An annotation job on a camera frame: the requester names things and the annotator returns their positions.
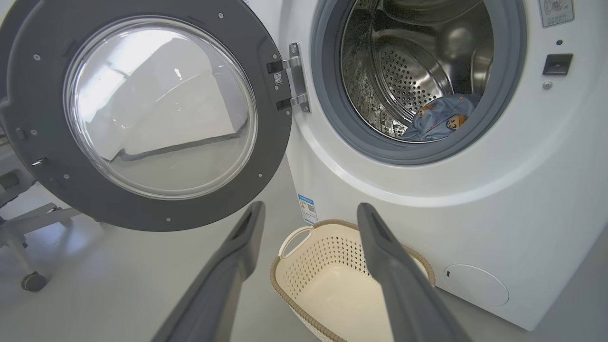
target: front-load washing machine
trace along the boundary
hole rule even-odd
[[[60,199],[147,231],[234,213],[286,151],[307,221],[371,203],[437,286],[531,330],[608,222],[607,10],[19,0],[0,30],[2,124]],[[412,138],[465,99],[424,131],[443,135]]]

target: sticker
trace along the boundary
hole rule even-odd
[[[302,209],[302,216],[304,216],[304,221],[310,223],[311,225],[319,222],[319,219],[317,218],[317,210],[314,207],[313,200],[299,194],[298,198],[300,199],[300,208]]]
[[[274,76],[274,85],[282,85],[283,84],[283,75],[280,72],[277,72]]]
[[[542,27],[574,20],[572,0],[538,0],[541,5]]]

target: plastic laundry basket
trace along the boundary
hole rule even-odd
[[[304,233],[304,240],[284,254]],[[404,248],[434,286],[428,261]],[[270,277],[275,290],[321,341],[393,341],[382,288],[365,266],[356,225],[328,220],[297,229],[283,242]]]

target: round panel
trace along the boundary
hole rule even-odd
[[[477,306],[499,307],[509,300],[505,284],[481,268],[451,265],[443,271],[443,277],[456,295]]]
[[[225,185],[249,159],[254,95],[214,37],[179,21],[135,18],[96,33],[64,89],[74,138],[125,189],[184,199]]]

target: door hinge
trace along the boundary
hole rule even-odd
[[[291,43],[289,45],[289,59],[275,61],[266,65],[269,74],[274,74],[275,79],[280,79],[282,71],[291,71],[293,84],[292,98],[277,102],[277,110],[285,110],[289,107],[300,105],[302,111],[310,113],[308,105],[308,95],[306,93],[306,82],[304,81],[304,70],[302,69],[302,57],[300,56],[300,44]]]

